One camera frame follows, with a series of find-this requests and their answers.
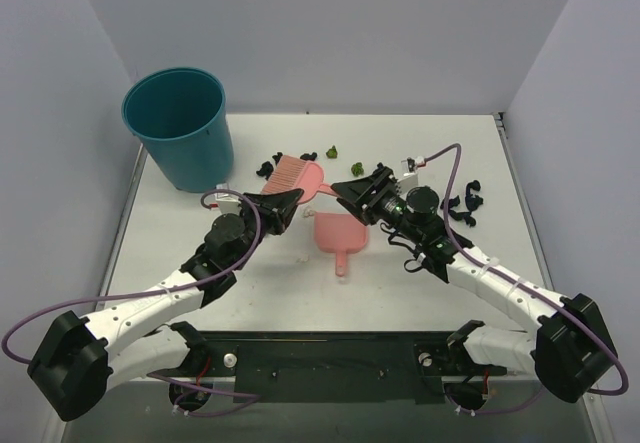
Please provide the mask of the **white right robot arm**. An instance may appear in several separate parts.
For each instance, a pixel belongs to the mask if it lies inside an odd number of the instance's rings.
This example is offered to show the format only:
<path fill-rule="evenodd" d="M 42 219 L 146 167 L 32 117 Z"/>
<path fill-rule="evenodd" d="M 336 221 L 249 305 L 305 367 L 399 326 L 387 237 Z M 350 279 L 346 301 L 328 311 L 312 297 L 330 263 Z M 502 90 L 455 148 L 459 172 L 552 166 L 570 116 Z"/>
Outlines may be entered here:
<path fill-rule="evenodd" d="M 471 320 L 447 338 L 446 357 L 459 372 L 501 367 L 537 377 L 562 401 L 574 403 L 612 367 L 617 352 L 602 314 L 584 294 L 568 298 L 505 269 L 455 233 L 428 186 L 401 194 L 390 168 L 332 186 L 338 203 L 361 223 L 382 222 L 410 241 L 420 267 L 480 298 L 518 324 L 492 328 Z"/>

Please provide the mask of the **pink hand brush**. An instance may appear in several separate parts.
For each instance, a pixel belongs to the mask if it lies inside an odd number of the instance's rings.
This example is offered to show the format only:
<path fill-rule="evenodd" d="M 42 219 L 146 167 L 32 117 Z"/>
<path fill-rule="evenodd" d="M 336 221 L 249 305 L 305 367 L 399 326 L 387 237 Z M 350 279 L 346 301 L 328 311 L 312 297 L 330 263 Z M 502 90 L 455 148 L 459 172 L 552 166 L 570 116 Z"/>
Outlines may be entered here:
<path fill-rule="evenodd" d="M 277 194 L 301 189 L 299 204 L 309 203 L 320 194 L 336 197 L 331 186 L 324 182 L 324 170 L 313 162 L 284 155 L 280 158 L 261 194 Z"/>

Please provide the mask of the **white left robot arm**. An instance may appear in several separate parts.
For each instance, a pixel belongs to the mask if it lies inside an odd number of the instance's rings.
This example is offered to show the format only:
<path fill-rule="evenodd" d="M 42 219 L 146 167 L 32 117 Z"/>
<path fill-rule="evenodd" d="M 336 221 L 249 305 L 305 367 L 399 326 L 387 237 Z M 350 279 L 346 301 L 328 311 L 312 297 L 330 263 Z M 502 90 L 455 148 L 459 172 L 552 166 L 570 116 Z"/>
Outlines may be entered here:
<path fill-rule="evenodd" d="M 116 386 L 164 370 L 192 375 L 207 359 L 204 337 L 179 316 L 221 298 L 266 235 L 286 231 L 304 192 L 241 195 L 239 213 L 217 217 L 203 243 L 160 283 L 101 311 L 58 316 L 27 373 L 61 420 L 73 421 Z"/>

